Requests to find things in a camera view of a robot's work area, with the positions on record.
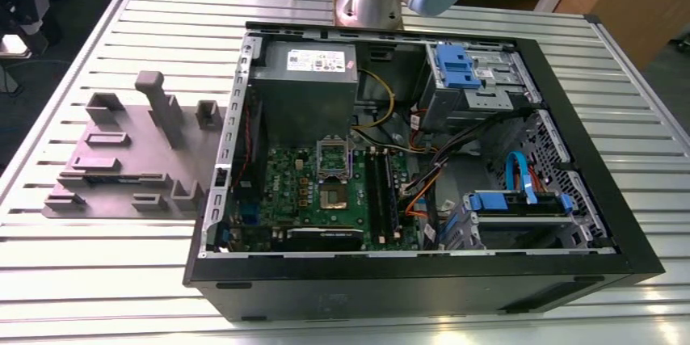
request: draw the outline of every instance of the motherboard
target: motherboard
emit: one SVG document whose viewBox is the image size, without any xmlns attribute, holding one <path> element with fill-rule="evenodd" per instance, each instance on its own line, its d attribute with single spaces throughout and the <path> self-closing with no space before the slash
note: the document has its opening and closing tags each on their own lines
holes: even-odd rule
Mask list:
<svg viewBox="0 0 690 345">
<path fill-rule="evenodd" d="M 418 249 L 418 226 L 397 198 L 409 181 L 406 156 L 337 142 L 270 149 L 263 199 L 239 205 L 237 250 Z"/>
</svg>

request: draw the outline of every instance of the floor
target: floor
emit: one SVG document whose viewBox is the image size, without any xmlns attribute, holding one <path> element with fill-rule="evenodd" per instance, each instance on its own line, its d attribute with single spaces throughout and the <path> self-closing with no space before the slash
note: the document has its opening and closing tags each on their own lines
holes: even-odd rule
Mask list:
<svg viewBox="0 0 690 345">
<path fill-rule="evenodd" d="M 63 0 L 54 4 L 54 11 L 63 28 L 65 38 L 31 64 L 10 70 L 26 90 L 17 98 L 0 95 L 0 173 L 21 146 L 34 121 L 42 113 L 54 89 L 63 78 L 69 64 L 82 48 L 91 29 L 110 0 Z M 657 93 L 690 132 L 690 54 L 678 53 L 673 46 L 665 48 L 654 63 L 644 72 Z"/>
</svg>

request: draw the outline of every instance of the green circuit board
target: green circuit board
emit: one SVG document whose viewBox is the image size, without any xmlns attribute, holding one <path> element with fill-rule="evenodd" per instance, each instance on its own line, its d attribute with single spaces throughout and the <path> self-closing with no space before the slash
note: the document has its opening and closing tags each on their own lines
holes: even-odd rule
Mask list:
<svg viewBox="0 0 690 345">
<path fill-rule="evenodd" d="M 317 148 L 273 148 L 269 151 L 265 198 L 259 207 L 259 225 L 270 228 L 318 227 L 353 228 L 365 233 L 365 250 L 417 250 L 418 227 L 401 227 L 401 237 L 382 242 L 370 231 L 368 203 L 366 152 L 352 152 L 352 177 L 346 183 L 338 179 L 317 178 Z M 337 166 L 338 158 L 329 161 Z M 409 180 L 408 161 L 402 153 L 392 153 L 390 164 L 396 185 Z M 265 238 L 255 244 L 246 242 L 250 250 L 267 250 Z"/>
</svg>

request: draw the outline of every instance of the yellow wire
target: yellow wire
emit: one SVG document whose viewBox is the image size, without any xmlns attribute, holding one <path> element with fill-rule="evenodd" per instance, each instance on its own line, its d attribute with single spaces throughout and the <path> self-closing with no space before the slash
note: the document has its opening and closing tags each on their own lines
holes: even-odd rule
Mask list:
<svg viewBox="0 0 690 345">
<path fill-rule="evenodd" d="M 417 197 L 414 197 L 414 200 L 413 202 L 408 205 L 408 208 L 406 208 L 406 214 L 410 214 L 412 210 L 413 210 L 413 206 L 416 205 L 416 203 L 420 201 L 420 199 L 422 198 L 422 195 L 425 194 L 425 192 L 430 189 L 430 186 L 434 184 L 436 180 L 440 178 L 441 176 L 441 171 L 436 174 L 434 178 L 429 181 L 429 183 L 425 185 L 425 187 L 422 188 L 422 190 L 420 191 Z"/>
<path fill-rule="evenodd" d="M 393 89 L 390 89 L 390 86 L 386 83 L 386 81 L 377 74 L 374 74 L 373 72 L 370 72 L 366 69 L 360 69 L 360 71 L 369 74 L 374 78 L 374 80 L 377 80 L 380 82 L 380 84 L 385 86 L 386 92 L 389 92 L 389 99 L 390 99 L 389 111 L 386 112 L 385 117 L 382 117 L 380 120 L 374 121 L 373 123 L 353 126 L 353 128 L 365 129 L 365 128 L 376 127 L 377 125 L 382 124 L 385 121 L 388 121 L 388 119 L 393 115 L 393 110 L 396 108 L 396 94 L 393 93 Z"/>
</svg>

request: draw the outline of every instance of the red wire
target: red wire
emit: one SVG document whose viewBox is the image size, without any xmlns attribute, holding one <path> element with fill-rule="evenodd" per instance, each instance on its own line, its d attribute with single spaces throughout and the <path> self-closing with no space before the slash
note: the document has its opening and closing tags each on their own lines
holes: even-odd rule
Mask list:
<svg viewBox="0 0 690 345">
<path fill-rule="evenodd" d="M 245 170 L 247 170 L 247 166 L 250 164 L 251 159 L 251 137 L 250 137 L 250 106 L 249 104 L 245 105 L 245 144 L 247 147 L 245 147 L 247 156 L 245 158 L 245 164 L 242 165 L 242 170 L 239 171 L 238 179 L 235 180 L 235 183 L 231 186 L 231 189 L 234 189 L 238 186 L 239 180 L 242 179 L 242 176 L 245 175 Z"/>
</svg>

